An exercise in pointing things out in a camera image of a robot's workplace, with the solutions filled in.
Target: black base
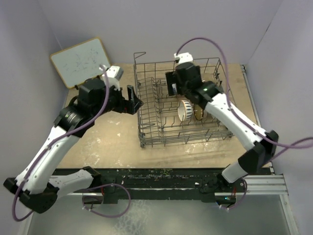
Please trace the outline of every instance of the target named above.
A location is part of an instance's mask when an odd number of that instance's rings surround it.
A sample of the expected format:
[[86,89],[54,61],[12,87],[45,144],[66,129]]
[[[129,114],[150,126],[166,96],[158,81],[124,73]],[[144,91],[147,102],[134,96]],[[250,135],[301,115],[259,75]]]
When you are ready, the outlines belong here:
[[[68,175],[79,169],[56,169],[53,175]],[[200,200],[216,202],[215,193],[244,192],[241,180],[221,188],[217,176],[223,168],[174,168],[174,169],[124,169],[95,168],[103,184],[122,184],[132,200]],[[261,168],[258,175],[270,175],[269,168]],[[119,199],[128,199],[125,191],[118,187],[104,188],[105,204],[115,204]]]

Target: bowl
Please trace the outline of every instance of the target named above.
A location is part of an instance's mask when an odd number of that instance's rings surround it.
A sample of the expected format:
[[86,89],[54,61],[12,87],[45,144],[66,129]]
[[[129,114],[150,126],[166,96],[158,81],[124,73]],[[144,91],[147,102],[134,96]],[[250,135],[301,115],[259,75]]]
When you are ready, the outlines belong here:
[[200,121],[206,117],[207,111],[203,110],[198,104],[194,105],[194,115],[196,120]]
[[178,117],[181,121],[188,121],[192,116],[192,106],[187,100],[180,100],[177,107]]

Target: white bowl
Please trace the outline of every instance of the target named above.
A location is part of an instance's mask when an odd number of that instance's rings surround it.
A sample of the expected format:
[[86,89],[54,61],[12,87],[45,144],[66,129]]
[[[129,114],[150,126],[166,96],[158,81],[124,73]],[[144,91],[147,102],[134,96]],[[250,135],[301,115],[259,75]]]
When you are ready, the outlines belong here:
[[180,100],[178,102],[177,112],[181,121],[188,121],[192,116],[192,106],[188,101]]

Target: whiteboard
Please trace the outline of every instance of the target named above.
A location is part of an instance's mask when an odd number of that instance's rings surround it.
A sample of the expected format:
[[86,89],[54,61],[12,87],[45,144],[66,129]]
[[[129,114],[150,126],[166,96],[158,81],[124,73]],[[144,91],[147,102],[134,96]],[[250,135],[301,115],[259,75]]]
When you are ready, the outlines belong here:
[[101,75],[100,64],[111,66],[99,38],[61,50],[52,54],[50,59],[67,88]]

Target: wire dish rack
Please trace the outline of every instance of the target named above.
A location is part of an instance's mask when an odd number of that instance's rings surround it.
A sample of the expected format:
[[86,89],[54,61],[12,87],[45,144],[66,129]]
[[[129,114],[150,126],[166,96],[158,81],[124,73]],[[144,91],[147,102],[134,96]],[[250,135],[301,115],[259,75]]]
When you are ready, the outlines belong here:
[[[139,57],[144,54],[146,52],[134,53],[135,89],[139,99],[144,102],[137,112],[141,147],[225,140],[233,136],[232,132],[210,114],[202,120],[196,120],[193,115],[190,120],[181,122],[177,113],[178,103],[187,99],[181,95],[169,96],[165,78],[166,72],[175,69],[175,62],[138,63]],[[225,71],[219,58],[194,59],[194,64],[201,67],[203,80],[213,81],[224,90]],[[231,89],[229,92],[231,101],[236,104]]]

